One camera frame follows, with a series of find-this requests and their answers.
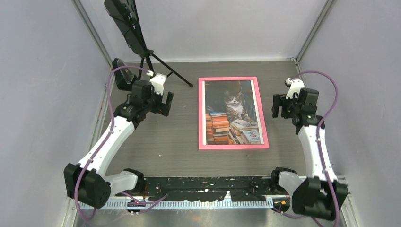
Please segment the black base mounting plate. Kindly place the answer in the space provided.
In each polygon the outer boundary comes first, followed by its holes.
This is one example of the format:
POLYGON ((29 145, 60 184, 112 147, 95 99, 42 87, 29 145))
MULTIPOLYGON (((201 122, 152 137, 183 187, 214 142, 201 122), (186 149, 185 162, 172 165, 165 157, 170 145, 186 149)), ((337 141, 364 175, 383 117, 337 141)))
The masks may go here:
POLYGON ((145 177, 140 186, 127 193, 152 201, 165 195, 166 201, 191 202, 222 201, 227 196, 233 201, 288 198, 285 191, 279 190, 271 178, 265 176, 145 177))

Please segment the black wedge stand base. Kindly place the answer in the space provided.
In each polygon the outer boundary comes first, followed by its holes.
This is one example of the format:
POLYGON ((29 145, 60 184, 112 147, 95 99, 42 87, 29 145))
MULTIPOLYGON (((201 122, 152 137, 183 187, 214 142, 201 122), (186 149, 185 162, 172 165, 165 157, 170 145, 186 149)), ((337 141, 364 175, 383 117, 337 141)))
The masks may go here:
MULTIPOLYGON (((125 65, 125 62, 119 58, 115 58, 112 62, 113 69, 125 65)), ((130 68, 124 68, 116 71, 114 73, 114 77, 117 88, 122 91, 132 91, 133 83, 138 80, 137 75, 133 73, 130 68)))

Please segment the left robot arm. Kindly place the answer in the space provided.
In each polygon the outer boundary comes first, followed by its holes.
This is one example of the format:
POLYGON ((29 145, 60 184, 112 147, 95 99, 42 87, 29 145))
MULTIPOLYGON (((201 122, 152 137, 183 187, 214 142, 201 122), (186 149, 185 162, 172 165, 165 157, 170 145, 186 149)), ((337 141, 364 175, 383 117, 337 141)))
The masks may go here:
POLYGON ((143 173, 126 168, 119 174, 107 176, 106 171, 117 151, 147 113, 169 115, 174 95, 168 92, 166 103, 162 102, 165 81, 164 76, 157 75, 149 81, 133 83, 127 101, 117 106, 98 142, 77 164, 67 164, 64 168, 68 197, 100 209, 110 196, 125 191, 139 196, 144 192, 143 173))

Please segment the aluminium rail front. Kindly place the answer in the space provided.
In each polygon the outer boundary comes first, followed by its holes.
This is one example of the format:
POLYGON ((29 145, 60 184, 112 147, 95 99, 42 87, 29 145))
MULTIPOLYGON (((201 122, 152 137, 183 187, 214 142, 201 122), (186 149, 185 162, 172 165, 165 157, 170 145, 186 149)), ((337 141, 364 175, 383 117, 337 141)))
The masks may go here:
MULTIPOLYGON (((131 196, 127 193, 127 191, 121 192, 116 195, 126 196, 127 201, 126 201, 125 207, 132 208, 132 209, 134 209, 134 208, 135 209, 143 209, 143 208, 184 209, 184 208, 221 208, 221 207, 223 207, 223 208, 239 208, 239 207, 273 208, 274 204, 272 202, 272 199, 275 199, 272 197, 267 197, 267 198, 264 198, 264 200, 262 200, 262 201, 233 201, 230 196, 227 196, 222 201, 213 201, 213 202, 192 201, 191 202, 191 201, 166 201, 166 197, 167 197, 166 195, 160 199, 152 201, 147 197, 141 198, 139 196, 131 196)), ((113 200, 114 196, 110 196, 109 200, 106 202, 106 204, 103 207, 115 206, 116 202, 113 200)), ((79 201, 76 201, 76 203, 78 205, 84 204, 79 201)))

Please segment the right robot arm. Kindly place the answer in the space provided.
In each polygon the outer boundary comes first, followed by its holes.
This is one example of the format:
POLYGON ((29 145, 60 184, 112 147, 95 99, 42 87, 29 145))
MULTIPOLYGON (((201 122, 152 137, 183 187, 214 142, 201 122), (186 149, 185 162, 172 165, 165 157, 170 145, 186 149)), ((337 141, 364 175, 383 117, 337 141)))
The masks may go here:
POLYGON ((338 181, 325 145, 323 117, 316 114, 319 92, 301 88, 287 96, 274 94, 272 116, 291 119, 301 141, 306 177, 291 169, 277 167, 271 173, 270 189, 276 194, 286 191, 294 213, 334 221, 339 215, 348 187, 338 181))

